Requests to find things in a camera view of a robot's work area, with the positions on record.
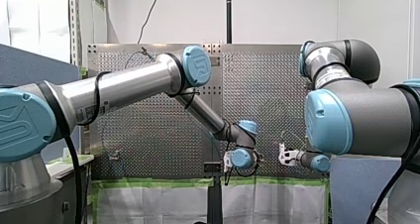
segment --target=black cable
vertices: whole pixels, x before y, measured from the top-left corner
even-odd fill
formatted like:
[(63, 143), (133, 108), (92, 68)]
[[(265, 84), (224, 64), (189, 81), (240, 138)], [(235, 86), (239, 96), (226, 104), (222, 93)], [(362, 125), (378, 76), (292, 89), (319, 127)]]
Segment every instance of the black cable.
[(74, 169), (74, 180), (76, 185), (76, 216), (75, 216), (75, 224), (81, 224), (82, 221), (82, 183), (81, 183), (81, 171), (80, 171), (80, 164), (78, 162), (76, 148), (74, 147), (73, 141), (71, 138), (64, 137), (65, 142), (67, 143), (68, 150), (70, 151), (71, 161), (73, 163)]
[(96, 78), (95, 78), (95, 90), (93, 91), (94, 96), (95, 96), (95, 108), (93, 110), (93, 116), (89, 120), (87, 120), (85, 123), (81, 123), (81, 124), (77, 124), (77, 125), (79, 125), (79, 126), (90, 125), (98, 117), (99, 111), (100, 111), (100, 108), (101, 108), (101, 95), (99, 93), (99, 80), (101, 80), (101, 77), (103, 75), (107, 74), (107, 73), (110, 73), (110, 71), (100, 72), (98, 75), (96, 75)]
[(0, 88), (14, 88), (14, 87), (16, 87), (16, 85), (9, 85), (9, 84), (0, 85)]
[(373, 223), (376, 212), (379, 209), (380, 204), (382, 203), (383, 199), (388, 194), (388, 192), (391, 190), (391, 188), (395, 185), (396, 181), (401, 177), (402, 173), (406, 170), (408, 165), (410, 165), (411, 161), (413, 160), (414, 156), (417, 154), (417, 152), (419, 150), (420, 150), (420, 136), (417, 137), (413, 146), (410, 146), (407, 149), (407, 153), (406, 153), (407, 156), (402, 159), (401, 166), (398, 168), (398, 170), (392, 176), (391, 180), (388, 182), (386, 187), (380, 193), (379, 197), (377, 198), (376, 203), (373, 206), (373, 209), (370, 212), (370, 215), (368, 216), (367, 224)]
[(252, 176), (252, 175), (256, 174), (257, 169), (258, 169), (258, 167), (255, 167), (254, 170), (250, 174), (242, 174), (242, 173), (239, 172), (239, 170), (237, 168), (235, 168), (235, 171), (241, 177), (249, 177), (249, 176)]
[(143, 25), (142, 25), (142, 29), (140, 30), (140, 36), (139, 36), (139, 39), (137, 40), (137, 44), (139, 44), (139, 43), (140, 43), (140, 40), (141, 40), (141, 39), (142, 39), (142, 37), (143, 37), (143, 30), (145, 29), (145, 26), (146, 26), (146, 24), (148, 23), (149, 18), (151, 17), (152, 10), (154, 9), (154, 7), (155, 7), (155, 4), (156, 4), (156, 3), (157, 3), (157, 0), (155, 0), (155, 1), (154, 1), (154, 3), (152, 4), (151, 9), (149, 10), (148, 17), (146, 18), (145, 22), (144, 22), (144, 23), (143, 23)]
[(135, 56), (135, 55), (137, 55), (137, 54), (142, 54), (142, 55), (145, 55), (145, 56), (147, 56), (147, 57), (148, 57), (151, 61), (155, 61), (154, 57), (148, 53), (148, 50), (146, 50), (146, 48), (142, 47), (142, 50), (141, 50), (141, 51), (135, 52), (135, 53), (133, 53), (133, 54), (131, 54), (131, 55), (129, 56), (129, 58), (127, 59), (126, 64), (124, 64), (124, 69), (126, 69), (126, 68), (127, 68), (127, 66), (129, 65), (129, 62), (131, 61), (131, 59), (133, 58), (133, 56)]

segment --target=light blue joint cap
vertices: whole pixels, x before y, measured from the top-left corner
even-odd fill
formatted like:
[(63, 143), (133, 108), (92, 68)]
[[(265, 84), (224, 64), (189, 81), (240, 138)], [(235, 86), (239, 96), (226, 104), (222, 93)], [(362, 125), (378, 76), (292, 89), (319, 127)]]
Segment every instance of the light blue joint cap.
[(251, 120), (241, 120), (238, 125), (245, 131), (256, 135), (258, 133), (257, 123)]
[(306, 136), (319, 152), (342, 155), (353, 143), (349, 113), (341, 100), (327, 89), (308, 94), (305, 102)]
[(231, 162), (235, 168), (250, 168), (253, 165), (251, 154), (243, 148), (232, 152)]
[(319, 171), (326, 172), (330, 169), (330, 159), (324, 155), (318, 155), (311, 161), (311, 168)]
[(420, 78), (410, 78), (404, 81), (405, 85), (411, 87), (420, 87)]
[(46, 101), (17, 89), (0, 89), (0, 163), (39, 153), (52, 140), (55, 128)]
[(211, 61), (208, 54), (200, 47), (185, 48), (182, 56), (182, 66), (189, 84), (199, 87), (206, 84), (211, 77)]

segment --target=black pole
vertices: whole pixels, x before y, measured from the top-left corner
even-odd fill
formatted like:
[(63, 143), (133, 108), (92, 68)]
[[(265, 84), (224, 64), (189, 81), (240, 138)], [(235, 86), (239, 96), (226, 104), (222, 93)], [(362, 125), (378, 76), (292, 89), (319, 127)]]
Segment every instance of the black pole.
[(226, 0), (227, 44), (232, 43), (232, 0)]
[[(232, 43), (232, 0), (226, 0), (227, 44)], [(223, 224), (222, 182), (220, 173), (213, 175), (213, 186), (207, 191), (207, 224)]]

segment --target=metal stand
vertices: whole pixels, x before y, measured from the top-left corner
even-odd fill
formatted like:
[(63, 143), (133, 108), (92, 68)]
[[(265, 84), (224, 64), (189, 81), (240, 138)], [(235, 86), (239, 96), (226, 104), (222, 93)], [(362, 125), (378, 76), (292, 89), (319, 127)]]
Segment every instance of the metal stand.
[(223, 224), (221, 171), (220, 162), (204, 163), (204, 172), (213, 177), (213, 186), (207, 191), (207, 224)]
[(207, 224), (223, 224), (220, 175), (214, 176), (213, 180), (213, 186), (210, 186), (207, 191)]

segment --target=perforated metal panel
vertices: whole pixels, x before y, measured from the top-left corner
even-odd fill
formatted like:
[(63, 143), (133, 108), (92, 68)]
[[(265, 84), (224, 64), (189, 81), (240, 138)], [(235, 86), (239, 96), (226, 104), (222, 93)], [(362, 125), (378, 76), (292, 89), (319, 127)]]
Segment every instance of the perforated metal panel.
[[(90, 47), (91, 66), (115, 71), (140, 66), (152, 59), (138, 53), (145, 47), (152, 57), (183, 49), (185, 45)], [(183, 107), (160, 94), (112, 112), (97, 120), (92, 144), (102, 150), (95, 159), (94, 178), (201, 177), (209, 134)]]
[[(278, 141), (287, 130), (304, 139), (305, 79), (298, 73), (299, 46), (224, 45), (223, 114), (230, 121), (259, 125), (257, 148), (265, 162), (259, 175), (299, 176), (306, 168), (281, 166)], [(289, 133), (286, 146), (301, 149)]]
[[(123, 69), (131, 56), (127, 67), (150, 62), (150, 58), (139, 53), (142, 47), (155, 57), (186, 46), (94, 45), (89, 53), (89, 72), (94, 75), (97, 71)], [(277, 144), (284, 130), (304, 138), (306, 89), (297, 66), (300, 46), (203, 47), (212, 54), (216, 64), (211, 81), (199, 88), (200, 96), (230, 122), (250, 119), (259, 124), (257, 148), (265, 162), (258, 174), (302, 176), (307, 173), (305, 168), (281, 166)], [(216, 150), (224, 151), (223, 144), (212, 141), (207, 130), (165, 94), (98, 119), (91, 126), (90, 136), (92, 151), (102, 150), (94, 163), (94, 178), (201, 177), (203, 162), (220, 161)], [(289, 134), (284, 138), (286, 146), (302, 148)]]

